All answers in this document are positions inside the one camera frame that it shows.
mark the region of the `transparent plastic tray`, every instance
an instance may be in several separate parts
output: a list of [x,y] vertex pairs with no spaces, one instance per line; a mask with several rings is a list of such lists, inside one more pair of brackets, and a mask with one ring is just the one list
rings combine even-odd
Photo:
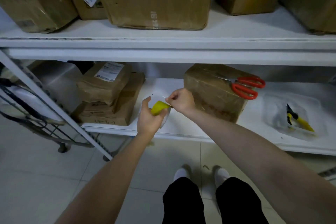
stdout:
[[[280,133],[306,141],[317,140],[328,135],[319,100],[293,93],[267,93],[263,100],[263,122]],[[287,104],[309,123],[314,132],[300,128],[298,124],[288,124]]]

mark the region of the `person's right arm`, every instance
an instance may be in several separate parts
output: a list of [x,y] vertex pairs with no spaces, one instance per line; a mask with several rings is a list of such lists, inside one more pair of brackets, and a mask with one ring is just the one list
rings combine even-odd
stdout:
[[166,102],[223,150],[286,223],[336,223],[336,188],[328,181],[258,134],[198,110],[186,89],[174,91]]

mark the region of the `black pants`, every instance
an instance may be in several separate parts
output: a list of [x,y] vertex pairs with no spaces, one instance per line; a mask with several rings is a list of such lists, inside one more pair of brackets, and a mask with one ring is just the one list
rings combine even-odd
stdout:
[[[257,194],[250,185],[236,177],[230,177],[217,188],[216,199],[222,223],[268,223]],[[163,205],[163,224],[205,223],[199,189],[186,177],[170,184],[163,195]]]

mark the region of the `caster wheel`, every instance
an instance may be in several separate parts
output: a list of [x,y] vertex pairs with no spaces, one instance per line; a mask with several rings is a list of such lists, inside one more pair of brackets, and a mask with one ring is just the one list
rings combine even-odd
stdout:
[[67,148],[67,146],[65,145],[65,143],[61,143],[61,144],[59,145],[58,152],[59,152],[59,153],[65,153],[65,152],[67,152],[67,151],[68,151],[68,148]]
[[103,160],[106,161],[106,162],[110,161],[105,155],[103,156]]

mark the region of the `foot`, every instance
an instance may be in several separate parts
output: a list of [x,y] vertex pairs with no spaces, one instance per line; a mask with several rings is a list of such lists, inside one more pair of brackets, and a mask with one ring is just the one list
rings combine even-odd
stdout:
[[190,173],[184,167],[176,171],[175,176],[174,176],[174,181],[176,181],[178,178],[181,178],[181,177],[187,177],[188,179],[190,179]]
[[215,177],[216,188],[218,188],[220,185],[223,184],[223,182],[225,182],[226,179],[230,177],[230,175],[228,171],[218,166],[214,172],[214,177]]

